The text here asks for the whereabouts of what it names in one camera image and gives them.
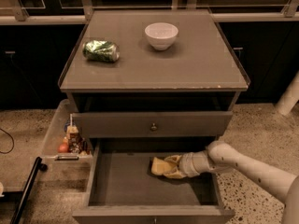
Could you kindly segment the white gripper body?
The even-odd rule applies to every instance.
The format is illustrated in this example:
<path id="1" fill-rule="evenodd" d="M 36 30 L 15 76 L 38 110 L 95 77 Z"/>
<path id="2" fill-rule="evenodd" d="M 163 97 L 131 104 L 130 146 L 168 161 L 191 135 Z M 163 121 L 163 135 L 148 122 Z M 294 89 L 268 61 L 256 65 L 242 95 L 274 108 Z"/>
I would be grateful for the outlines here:
<path id="1" fill-rule="evenodd" d="M 186 153 L 181 156 L 178 168 L 187 177 L 195 177 L 200 175 L 193 164 L 192 153 Z"/>

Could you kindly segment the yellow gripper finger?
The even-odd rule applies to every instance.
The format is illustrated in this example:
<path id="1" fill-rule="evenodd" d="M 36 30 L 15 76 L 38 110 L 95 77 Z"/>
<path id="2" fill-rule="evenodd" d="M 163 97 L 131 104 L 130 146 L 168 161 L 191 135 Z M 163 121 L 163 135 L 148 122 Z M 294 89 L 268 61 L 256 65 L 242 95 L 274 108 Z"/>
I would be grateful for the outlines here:
<path id="1" fill-rule="evenodd" d="M 181 158 L 182 158 L 181 155 L 171 155 L 171 156 L 165 157 L 164 161 L 179 165 L 179 162 L 180 162 Z"/>
<path id="2" fill-rule="evenodd" d="M 169 172 L 164 172 L 164 176 L 170 179 L 182 179 L 186 177 L 186 175 L 178 169 L 174 169 Z"/>

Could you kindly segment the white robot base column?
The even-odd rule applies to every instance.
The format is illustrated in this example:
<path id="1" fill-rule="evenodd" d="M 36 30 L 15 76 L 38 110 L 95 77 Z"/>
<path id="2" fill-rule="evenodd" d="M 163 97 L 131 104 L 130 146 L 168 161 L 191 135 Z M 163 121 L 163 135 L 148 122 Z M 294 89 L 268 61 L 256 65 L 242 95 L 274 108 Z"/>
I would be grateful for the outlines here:
<path id="1" fill-rule="evenodd" d="M 296 73 L 288 88 L 281 95 L 275 108 L 283 116 L 288 115 L 299 101 L 299 71 Z"/>

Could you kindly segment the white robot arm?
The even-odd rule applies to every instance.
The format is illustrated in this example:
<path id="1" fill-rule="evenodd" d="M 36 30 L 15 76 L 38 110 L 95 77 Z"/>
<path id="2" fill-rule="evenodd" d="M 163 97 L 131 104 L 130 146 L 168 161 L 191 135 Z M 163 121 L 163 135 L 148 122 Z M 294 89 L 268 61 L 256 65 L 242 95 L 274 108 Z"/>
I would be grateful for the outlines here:
<path id="1" fill-rule="evenodd" d="M 195 177 L 233 168 L 284 204 L 281 224 L 299 224 L 299 176 L 254 160 L 223 141 L 214 141 L 204 151 L 166 157 L 163 175 Z"/>

